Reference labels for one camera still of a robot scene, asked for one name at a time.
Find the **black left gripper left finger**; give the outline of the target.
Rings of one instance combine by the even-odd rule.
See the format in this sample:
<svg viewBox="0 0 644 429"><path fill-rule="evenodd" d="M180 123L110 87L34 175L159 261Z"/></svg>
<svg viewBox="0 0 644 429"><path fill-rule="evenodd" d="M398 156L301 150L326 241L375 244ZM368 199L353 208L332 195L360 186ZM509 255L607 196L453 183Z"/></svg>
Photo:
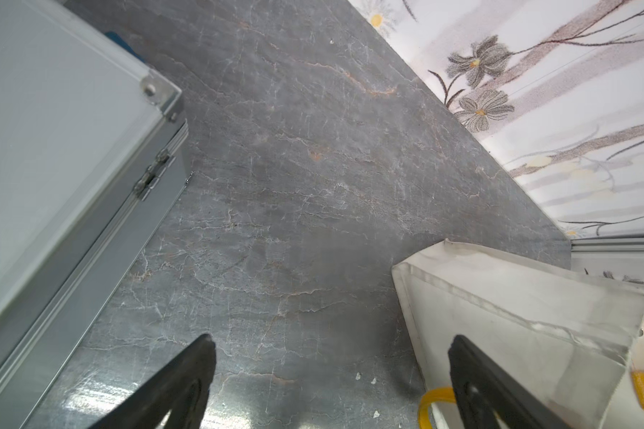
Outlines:
<svg viewBox="0 0 644 429"><path fill-rule="evenodd" d="M202 334L94 428L199 428L216 372L216 343Z"/></svg>

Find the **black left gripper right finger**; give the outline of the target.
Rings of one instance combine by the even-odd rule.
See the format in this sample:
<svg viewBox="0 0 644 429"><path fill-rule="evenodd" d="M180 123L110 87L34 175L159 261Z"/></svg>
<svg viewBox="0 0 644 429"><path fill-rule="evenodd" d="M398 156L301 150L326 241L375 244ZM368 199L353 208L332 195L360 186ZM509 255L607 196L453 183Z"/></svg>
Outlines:
<svg viewBox="0 0 644 429"><path fill-rule="evenodd" d="M454 337L448 357L456 405L465 428L568 427L466 336Z"/></svg>

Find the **white canvas tote bag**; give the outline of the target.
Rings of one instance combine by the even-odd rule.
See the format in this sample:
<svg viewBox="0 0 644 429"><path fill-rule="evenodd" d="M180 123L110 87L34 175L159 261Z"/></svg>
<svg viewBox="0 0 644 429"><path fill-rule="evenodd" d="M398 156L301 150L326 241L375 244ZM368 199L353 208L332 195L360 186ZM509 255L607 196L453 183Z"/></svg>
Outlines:
<svg viewBox="0 0 644 429"><path fill-rule="evenodd" d="M465 336L574 428L644 428L644 282L441 241L392 270L426 384L423 428L463 426L448 357Z"/></svg>

